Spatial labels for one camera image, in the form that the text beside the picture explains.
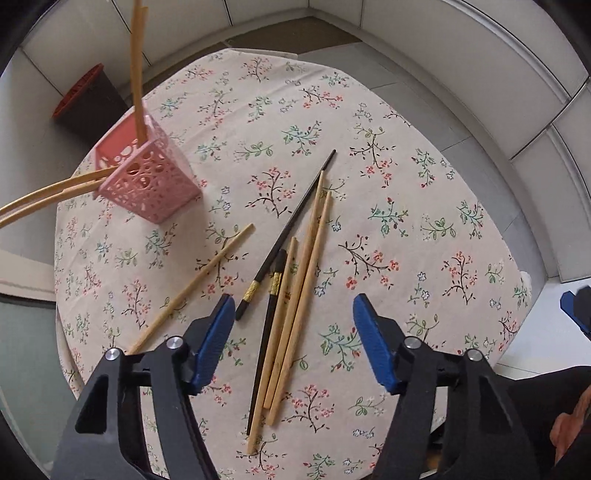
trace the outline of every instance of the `person's hand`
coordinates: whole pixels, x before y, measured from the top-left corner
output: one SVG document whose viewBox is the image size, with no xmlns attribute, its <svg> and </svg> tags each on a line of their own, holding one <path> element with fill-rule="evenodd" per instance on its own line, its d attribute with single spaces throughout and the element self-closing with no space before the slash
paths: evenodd
<svg viewBox="0 0 591 480">
<path fill-rule="evenodd" d="M 581 431 L 591 408 L 591 386 L 583 392 L 572 415 L 561 413 L 554 421 L 550 441 L 556 447 L 555 463 L 562 458 Z"/>
</svg>

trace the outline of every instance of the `gold band on chopstick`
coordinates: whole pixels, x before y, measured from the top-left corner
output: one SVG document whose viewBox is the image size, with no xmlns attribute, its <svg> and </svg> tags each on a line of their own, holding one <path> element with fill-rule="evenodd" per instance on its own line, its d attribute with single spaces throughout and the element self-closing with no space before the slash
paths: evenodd
<svg viewBox="0 0 591 480">
<path fill-rule="evenodd" d="M 279 286 L 281 285 L 281 272 L 275 272 L 273 274 L 273 282 L 271 283 L 271 288 L 269 289 L 269 293 L 271 295 L 277 295 L 279 293 Z"/>
<path fill-rule="evenodd" d="M 242 300 L 250 303 L 252 300 L 252 297 L 254 296 L 258 286 L 260 285 L 259 282 L 257 282 L 256 280 L 253 280 L 251 283 L 251 286 L 248 287 L 248 290 L 246 291 L 246 293 L 244 294 L 244 296 L 242 297 Z"/>
</svg>

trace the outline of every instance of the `blue object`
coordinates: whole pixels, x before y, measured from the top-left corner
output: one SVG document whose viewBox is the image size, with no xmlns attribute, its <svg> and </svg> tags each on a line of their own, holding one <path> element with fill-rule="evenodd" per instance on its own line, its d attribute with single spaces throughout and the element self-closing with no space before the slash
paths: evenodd
<svg viewBox="0 0 591 480">
<path fill-rule="evenodd" d="M 560 308 L 566 315 L 568 315 L 573 322 L 581 329 L 585 335 L 590 335 L 589 328 L 579 320 L 574 314 L 574 294 L 571 291 L 565 291 L 560 297 Z"/>
<path fill-rule="evenodd" d="M 368 356 L 369 364 L 380 385 L 393 393 L 398 384 L 394 373 L 394 353 L 392 353 L 380 332 L 374 308 L 364 294 L 357 295 L 353 301 L 353 321 L 361 337 L 361 343 Z"/>
<path fill-rule="evenodd" d="M 231 296 L 226 296 L 222 305 L 218 305 L 212 315 L 214 315 L 214 318 L 195 356 L 195 373 L 191 379 L 191 386 L 195 392 L 200 392 L 203 387 L 212 382 L 223 346 L 228 341 L 236 319 L 234 299 Z"/>
</svg>

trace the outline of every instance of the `floral tablecloth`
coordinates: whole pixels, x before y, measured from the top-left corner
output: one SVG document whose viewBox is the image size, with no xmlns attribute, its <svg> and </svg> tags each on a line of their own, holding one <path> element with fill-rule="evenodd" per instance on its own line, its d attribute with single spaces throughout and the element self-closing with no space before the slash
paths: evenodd
<svg viewBox="0 0 591 480">
<path fill-rule="evenodd" d="M 220 294 L 239 300 L 330 151 L 334 201 L 310 315 L 279 422 L 245 453 L 267 295 L 261 288 L 193 399 L 222 479 L 359 479 L 381 450 L 396 398 L 376 383 L 352 320 L 361 292 L 435 349 L 479 348 L 494 364 L 528 312 L 528 276 L 453 166 L 353 78 L 293 59 L 223 50 L 145 98 L 188 157 L 200 198 L 160 226 L 105 199 L 59 205 L 56 294 L 64 374 L 78 392 L 108 348 L 125 350 L 237 231 L 256 231 L 187 299 L 151 347 L 182 335 Z M 79 171 L 92 168 L 93 154 Z M 307 216 L 295 233 L 303 239 Z M 152 468 L 166 474 L 150 391 Z M 434 424 L 444 419 L 438 396 Z"/>
</svg>

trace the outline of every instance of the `wooden stick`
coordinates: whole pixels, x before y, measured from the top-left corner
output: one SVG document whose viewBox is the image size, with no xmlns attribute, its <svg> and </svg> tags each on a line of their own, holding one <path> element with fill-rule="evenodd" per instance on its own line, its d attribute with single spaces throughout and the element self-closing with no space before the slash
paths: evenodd
<svg viewBox="0 0 591 480">
<path fill-rule="evenodd" d="M 37 210 L 41 210 L 43 207 L 50 205 L 55 202 L 63 202 L 64 200 L 68 200 L 74 197 L 78 197 L 78 195 L 84 195 L 85 193 L 94 192 L 100 185 L 104 182 L 104 179 L 93 180 L 87 183 L 83 183 L 82 185 L 78 185 L 71 189 L 68 189 L 64 192 L 57 193 L 52 195 L 46 199 L 40 200 L 39 202 L 32 203 L 25 208 L 17 210 L 16 212 L 4 217 L 0 220 L 0 228 L 10 225 L 17 220 L 20 220 L 27 215 L 30 215 Z"/>
<path fill-rule="evenodd" d="M 279 334 L 283 323 L 283 313 L 285 312 L 285 294 L 287 294 L 287 287 L 291 283 L 291 262 L 296 254 L 297 240 L 295 237 L 291 238 L 290 246 L 287 251 L 287 263 L 285 265 L 285 272 L 283 280 L 281 281 L 281 288 L 279 289 L 279 296 L 277 301 L 277 308 L 275 316 L 273 317 L 273 325 L 271 326 L 271 334 L 269 335 L 269 343 L 267 344 L 267 352 L 265 353 L 265 362 L 262 366 L 261 382 L 259 383 L 258 393 L 256 394 L 256 403 L 254 415 L 252 416 L 251 432 L 248 436 L 246 444 L 246 454 L 252 455 L 254 453 L 255 442 L 261 428 L 261 415 L 265 395 L 267 393 L 267 386 L 269 384 L 269 377 L 271 375 L 271 368 L 275 359 L 277 351 L 277 342 L 279 341 Z"/>
<path fill-rule="evenodd" d="M 275 418 L 277 417 L 277 412 L 279 410 L 279 405 L 281 404 L 281 396 L 285 389 L 285 384 L 287 383 L 287 379 L 290 374 L 291 363 L 293 362 L 294 355 L 296 354 L 297 342 L 300 337 L 300 332 L 302 330 L 302 325 L 304 323 L 304 318 L 308 311 L 308 305 L 310 303 L 311 297 L 313 297 L 313 289 L 314 283 L 316 282 L 316 264 L 318 263 L 318 259 L 320 256 L 320 250 L 322 250 L 323 244 L 323 235 L 322 232 L 324 230 L 324 225 L 326 224 L 326 220 L 328 217 L 329 206 L 330 206 L 330 198 L 331 194 L 328 192 L 326 196 L 326 200 L 324 201 L 324 208 L 322 209 L 322 216 L 320 217 L 320 225 L 318 227 L 318 233 L 316 235 L 316 239 L 314 240 L 314 248 L 312 249 L 312 255 L 310 256 L 310 263 L 308 264 L 308 271 L 306 272 L 306 280 L 304 282 L 304 287 L 302 288 L 302 293 L 300 297 L 300 302 L 297 306 L 297 314 L 295 316 L 294 326 L 291 330 L 290 335 L 290 342 L 287 346 L 287 352 L 285 353 L 285 358 L 283 359 L 283 366 L 281 367 L 281 375 L 279 377 L 279 382 L 277 383 L 277 389 L 275 390 L 275 396 L 273 397 L 273 403 L 271 405 L 271 411 L 269 415 L 267 415 L 266 424 L 273 425 L 275 422 Z"/>
<path fill-rule="evenodd" d="M 300 214 L 304 210 L 306 203 L 308 203 L 308 200 L 312 196 L 312 193 L 314 193 L 314 190 L 318 184 L 318 180 L 320 179 L 320 172 L 328 168 L 330 162 L 332 162 L 333 158 L 335 157 L 335 154 L 336 150 L 333 150 L 330 153 L 329 157 L 324 162 L 324 165 L 322 165 L 322 168 L 318 172 L 318 175 L 316 175 L 314 181 L 310 184 L 308 190 L 306 190 L 306 193 L 301 198 L 300 202 L 298 203 L 298 206 L 295 207 L 294 212 L 291 214 L 291 217 L 285 224 L 285 227 L 283 227 L 283 230 L 279 234 L 279 237 L 277 237 L 277 240 L 275 240 L 275 244 L 273 245 L 273 247 L 271 247 L 271 251 L 268 253 L 267 257 L 261 265 L 261 268 L 259 268 L 258 272 L 256 273 L 254 280 L 252 280 L 252 283 L 248 287 L 241 302 L 238 304 L 238 308 L 236 309 L 236 321 L 240 320 L 240 318 L 242 318 L 242 315 L 244 315 L 244 312 L 248 308 L 254 294 L 256 293 L 258 286 L 261 284 L 263 278 L 265 278 L 265 275 L 269 271 L 271 263 L 273 262 L 273 260 L 275 260 L 277 252 L 285 243 L 287 236 L 289 236 L 291 229 L 297 222 L 297 219 L 300 217 Z"/>
<path fill-rule="evenodd" d="M 142 104 L 142 45 L 144 42 L 147 10 L 147 7 L 142 7 L 141 0 L 134 0 L 134 12 L 131 20 L 131 92 L 134 99 L 134 118 L 138 137 L 138 148 L 148 139 L 144 123 L 144 106 Z"/>
<path fill-rule="evenodd" d="M 48 195 L 53 195 L 54 193 L 58 193 L 64 189 L 75 187 L 82 183 L 86 183 L 91 180 L 102 179 L 104 177 L 108 177 L 111 175 L 117 167 L 109 167 L 103 168 L 102 170 L 91 171 L 90 173 L 85 173 L 84 175 L 78 175 L 76 177 L 72 177 L 70 179 L 58 181 L 52 185 L 48 185 L 47 187 L 43 187 L 42 189 L 36 190 L 31 192 L 24 197 L 15 200 L 4 207 L 0 208 L 0 215 L 4 215 L 5 213 L 14 210 L 22 205 L 26 205 L 27 203 L 31 203 L 35 200 L 42 199 Z"/>
<path fill-rule="evenodd" d="M 155 318 L 155 320 L 150 324 L 148 328 L 146 328 L 143 334 L 139 337 L 139 339 L 134 343 L 134 345 L 127 350 L 127 355 L 134 355 L 139 352 L 139 350 L 144 346 L 146 341 L 150 338 L 150 336 L 168 319 L 170 314 L 173 313 L 174 309 L 178 307 L 181 302 L 187 298 L 193 290 L 199 285 L 205 277 L 207 277 L 208 273 L 214 268 L 217 263 L 222 260 L 224 255 L 226 255 L 229 251 L 236 248 L 238 243 L 246 236 L 246 234 L 254 227 L 252 223 L 249 223 L 244 227 L 242 232 L 237 234 L 230 242 L 222 248 L 215 257 L 213 257 L 205 267 L 203 267 L 195 278 L 191 280 L 189 285 L 187 285 L 175 298 L 173 298 L 167 305 L 167 307 L 162 310 L 162 312 Z"/>
<path fill-rule="evenodd" d="M 283 330 L 281 331 L 281 340 L 279 341 L 277 355 L 275 356 L 275 361 L 273 363 L 273 372 L 271 374 L 269 387 L 267 388 L 267 394 L 265 396 L 265 408 L 271 408 L 271 403 L 273 402 L 273 396 L 275 395 L 275 389 L 277 387 L 277 382 L 279 381 L 279 375 L 281 373 L 281 366 L 283 365 L 283 358 L 285 357 L 285 351 L 287 350 L 287 343 L 290 339 L 291 327 L 294 323 L 294 318 L 296 318 L 301 288 L 306 277 L 308 262 L 310 261 L 310 255 L 314 245 L 314 238 L 316 237 L 316 230 L 318 228 L 316 213 L 320 204 L 320 194 L 322 193 L 323 183 L 324 170 L 320 172 L 320 178 L 318 179 L 318 187 L 316 188 L 316 195 L 314 196 L 314 204 L 312 205 L 312 211 L 310 212 L 308 231 L 306 232 L 306 239 L 304 240 L 304 246 L 301 251 L 300 262 L 297 267 L 297 274 L 295 275 L 294 284 L 291 288 L 290 303 L 287 306 L 285 322 L 283 323 Z"/>
</svg>

